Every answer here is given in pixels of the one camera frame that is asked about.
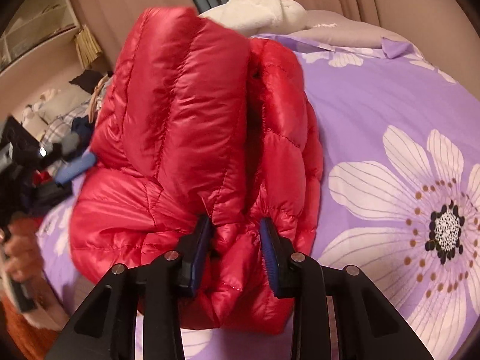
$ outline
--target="metal pin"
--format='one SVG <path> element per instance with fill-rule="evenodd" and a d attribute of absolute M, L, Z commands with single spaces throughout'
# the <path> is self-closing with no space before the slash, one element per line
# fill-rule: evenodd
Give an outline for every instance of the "metal pin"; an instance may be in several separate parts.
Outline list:
<path fill-rule="evenodd" d="M 176 250 L 171 250 L 165 253 L 165 259 L 167 261 L 176 260 L 179 257 L 179 253 Z"/>
<path fill-rule="evenodd" d="M 346 267 L 346 273 L 351 276 L 358 276 L 360 274 L 360 269 L 357 266 L 349 265 Z"/>
<path fill-rule="evenodd" d="M 112 273 L 114 275 L 120 275 L 121 273 L 123 273 L 124 270 L 125 266 L 123 264 L 116 264 L 112 267 Z"/>
<path fill-rule="evenodd" d="M 290 258 L 296 263 L 301 263 L 302 261 L 305 261 L 305 255 L 303 253 L 300 253 L 299 251 L 292 253 Z"/>

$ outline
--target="yellow tassel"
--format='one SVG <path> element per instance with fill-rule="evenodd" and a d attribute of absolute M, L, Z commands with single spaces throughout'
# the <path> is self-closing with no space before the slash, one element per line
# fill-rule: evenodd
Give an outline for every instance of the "yellow tassel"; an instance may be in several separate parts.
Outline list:
<path fill-rule="evenodd" d="M 75 36 L 75 46 L 78 59 L 85 69 L 90 66 L 101 54 L 102 49 L 86 25 Z"/>

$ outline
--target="purple bedsheet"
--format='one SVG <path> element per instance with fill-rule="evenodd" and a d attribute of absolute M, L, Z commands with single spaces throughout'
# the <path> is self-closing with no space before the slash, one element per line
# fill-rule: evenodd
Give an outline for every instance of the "purple bedsheet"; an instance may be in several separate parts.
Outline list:
<path fill-rule="evenodd" d="M 449 359 L 480 313 L 480 104 L 408 43 L 351 49 L 266 37 L 297 55 L 320 126 L 325 177 L 312 256 L 362 268 L 434 358 Z M 50 213 L 39 233 L 68 311 L 89 290 L 69 256 L 73 204 Z M 137 360 L 141 337 L 140 317 Z M 286 360 L 291 321 L 276 337 L 222 329 L 182 337 L 188 359 Z"/>

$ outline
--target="bookshelf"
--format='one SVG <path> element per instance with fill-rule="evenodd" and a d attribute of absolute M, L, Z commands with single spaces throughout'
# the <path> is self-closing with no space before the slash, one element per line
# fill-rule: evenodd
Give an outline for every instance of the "bookshelf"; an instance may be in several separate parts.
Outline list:
<path fill-rule="evenodd" d="M 71 41 L 78 29 L 69 0 L 25 0 L 0 36 L 0 72 L 54 37 Z"/>

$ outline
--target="blue handle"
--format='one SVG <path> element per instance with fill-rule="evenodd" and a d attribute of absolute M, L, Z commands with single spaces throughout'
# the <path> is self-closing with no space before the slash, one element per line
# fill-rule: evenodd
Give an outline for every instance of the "blue handle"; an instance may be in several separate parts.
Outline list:
<path fill-rule="evenodd" d="M 75 179 L 77 176 L 81 175 L 83 172 L 86 172 L 88 169 L 92 168 L 96 163 L 97 157 L 95 154 L 88 152 L 60 169 L 55 175 L 54 180 L 59 185 L 65 185 L 66 183 Z"/>

